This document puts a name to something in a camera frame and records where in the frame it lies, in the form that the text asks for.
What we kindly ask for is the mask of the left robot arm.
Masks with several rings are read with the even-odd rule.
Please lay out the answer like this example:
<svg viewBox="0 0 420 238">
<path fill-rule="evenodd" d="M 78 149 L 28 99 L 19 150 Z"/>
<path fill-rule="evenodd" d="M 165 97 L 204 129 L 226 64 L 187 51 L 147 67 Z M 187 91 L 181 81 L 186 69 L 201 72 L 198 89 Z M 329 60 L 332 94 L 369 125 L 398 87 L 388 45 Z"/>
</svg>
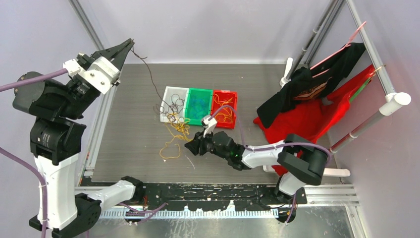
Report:
<svg viewBox="0 0 420 238">
<path fill-rule="evenodd" d="M 29 225 L 41 232 L 50 229 L 54 238 L 73 238 L 98 221 L 100 213 L 129 201 L 140 204 L 143 183 L 125 176 L 93 193 L 75 193 L 74 174 L 86 129 L 78 121 L 100 95 L 120 81 L 132 39 L 91 55 L 80 53 L 50 74 L 28 72 L 14 86 L 13 107 L 34 116 L 30 151 L 34 155 L 40 183 L 40 208 Z"/>
</svg>

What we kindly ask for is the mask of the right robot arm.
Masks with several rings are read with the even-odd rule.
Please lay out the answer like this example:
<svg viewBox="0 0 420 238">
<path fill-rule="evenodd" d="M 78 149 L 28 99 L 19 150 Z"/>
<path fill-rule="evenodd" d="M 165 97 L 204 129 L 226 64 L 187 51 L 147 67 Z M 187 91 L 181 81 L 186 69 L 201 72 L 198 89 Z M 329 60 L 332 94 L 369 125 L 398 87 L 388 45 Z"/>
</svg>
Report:
<svg viewBox="0 0 420 238">
<path fill-rule="evenodd" d="M 265 146 L 236 143 L 224 131 L 205 134 L 197 132 L 184 145 L 193 155 L 211 153 L 227 161 L 232 168 L 242 171 L 260 166 L 282 166 L 274 190 L 276 200 L 286 204 L 305 185 L 320 185 L 330 152 L 317 144 L 296 135 L 288 134 L 284 140 Z"/>
</svg>

